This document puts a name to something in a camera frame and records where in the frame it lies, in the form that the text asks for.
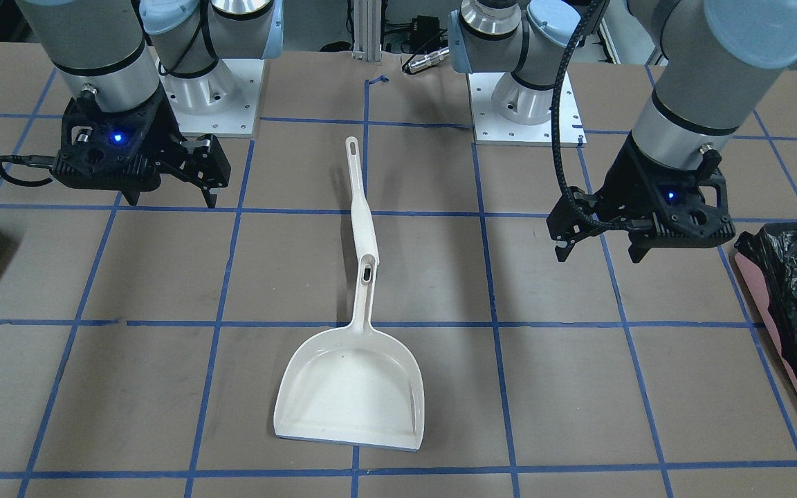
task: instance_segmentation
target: table surface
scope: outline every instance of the table surface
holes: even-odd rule
[[[797,497],[797,400],[731,244],[633,265],[609,233],[558,264],[549,151],[475,145],[464,77],[400,63],[270,61],[216,209],[171,177],[137,207],[0,181],[0,496]],[[570,182],[601,185],[659,71],[571,67]],[[68,97],[40,47],[0,44],[0,154],[53,154]],[[797,73],[738,134],[738,231],[797,220]],[[417,453],[272,428],[291,354],[349,319],[350,135],[374,325],[423,370]]]

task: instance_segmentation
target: white mounting plate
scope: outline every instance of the white mounting plate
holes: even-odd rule
[[[220,138],[252,138],[257,123],[257,107],[260,103],[260,89],[263,83],[261,59],[224,59],[235,77],[241,94],[219,113],[186,114],[174,110],[174,117],[180,123],[180,130],[186,136],[199,136],[215,133]]]
[[[472,73],[469,75],[469,101],[472,105],[472,122],[475,123],[475,142],[485,145],[551,145],[551,120],[541,125],[522,125],[510,122],[491,104],[491,94],[503,73]],[[586,143],[580,111],[570,86],[570,76],[565,75],[560,103],[560,132],[562,145],[576,146]]]

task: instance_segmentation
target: dustpan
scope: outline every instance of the dustpan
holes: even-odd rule
[[[377,240],[358,159],[346,139],[358,258],[352,321],[301,344],[282,376],[273,425],[280,438],[420,450],[423,376],[404,344],[371,326]]]

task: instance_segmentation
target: dustpan pan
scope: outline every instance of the dustpan pan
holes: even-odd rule
[[[314,335],[294,353],[273,425],[281,438],[415,451],[423,441],[423,376],[404,344],[371,326],[380,257],[359,154],[358,140],[350,136],[346,157],[358,258],[352,321]]]

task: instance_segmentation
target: dustpan handle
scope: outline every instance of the dustpan handle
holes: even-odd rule
[[[371,208],[365,199],[365,188],[361,178],[361,150],[358,148],[358,139],[355,136],[346,138],[346,160],[349,162],[349,180],[352,186],[352,239],[355,240],[355,255],[358,263],[365,255],[374,258],[374,265],[379,263],[380,255],[377,252],[377,237],[374,236],[374,219],[371,217]]]

